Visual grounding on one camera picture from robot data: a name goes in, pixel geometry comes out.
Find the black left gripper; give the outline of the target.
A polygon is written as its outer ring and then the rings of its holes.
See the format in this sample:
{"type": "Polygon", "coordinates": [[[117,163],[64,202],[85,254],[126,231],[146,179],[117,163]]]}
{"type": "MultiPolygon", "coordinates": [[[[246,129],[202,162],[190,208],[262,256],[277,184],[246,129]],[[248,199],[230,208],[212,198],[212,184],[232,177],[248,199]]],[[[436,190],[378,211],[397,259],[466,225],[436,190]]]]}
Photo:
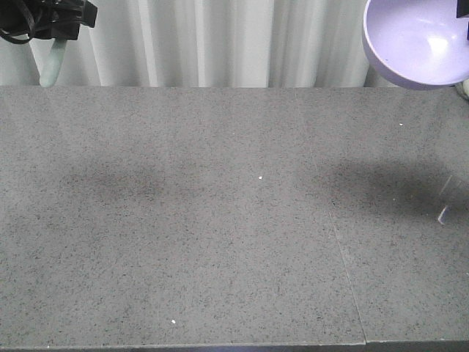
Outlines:
{"type": "Polygon", "coordinates": [[[98,8],[90,1],[4,0],[4,40],[77,40],[82,26],[93,28],[98,8]]]}

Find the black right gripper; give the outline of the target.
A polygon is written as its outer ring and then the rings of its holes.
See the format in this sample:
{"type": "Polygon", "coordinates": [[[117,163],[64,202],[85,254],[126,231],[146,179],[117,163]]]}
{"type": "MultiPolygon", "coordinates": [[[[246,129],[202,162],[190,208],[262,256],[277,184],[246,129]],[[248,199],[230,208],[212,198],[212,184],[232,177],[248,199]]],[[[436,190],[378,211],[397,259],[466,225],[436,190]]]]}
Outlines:
{"type": "Polygon", "coordinates": [[[468,0],[456,0],[455,39],[468,41],[468,0]]]}

